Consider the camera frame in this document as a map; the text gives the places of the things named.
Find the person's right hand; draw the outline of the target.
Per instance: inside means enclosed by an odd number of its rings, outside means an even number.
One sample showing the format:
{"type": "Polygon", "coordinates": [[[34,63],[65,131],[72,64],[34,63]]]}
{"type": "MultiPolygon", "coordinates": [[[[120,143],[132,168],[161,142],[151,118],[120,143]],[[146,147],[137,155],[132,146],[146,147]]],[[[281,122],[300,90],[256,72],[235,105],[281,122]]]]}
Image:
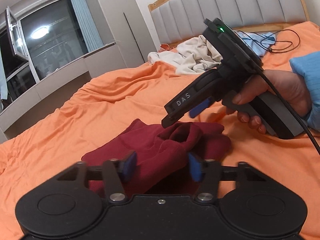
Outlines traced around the person's right hand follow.
{"type": "Polygon", "coordinates": [[[250,78],[239,92],[230,91],[222,100],[227,113],[238,113],[238,119],[260,133],[280,139],[292,139],[304,129],[287,106],[303,118],[312,106],[310,93],[302,76],[284,70],[265,70],[250,78]]]}

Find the light blue sleeve forearm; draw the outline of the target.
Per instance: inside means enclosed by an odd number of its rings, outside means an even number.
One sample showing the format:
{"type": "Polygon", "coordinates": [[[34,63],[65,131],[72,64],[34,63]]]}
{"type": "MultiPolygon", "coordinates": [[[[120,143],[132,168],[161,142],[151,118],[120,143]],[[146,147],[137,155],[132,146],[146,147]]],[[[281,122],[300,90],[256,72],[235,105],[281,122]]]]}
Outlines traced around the light blue sleeve forearm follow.
{"type": "Polygon", "coordinates": [[[311,110],[305,116],[309,127],[319,132],[319,51],[290,59],[294,73],[303,77],[311,97],[311,110]]]}

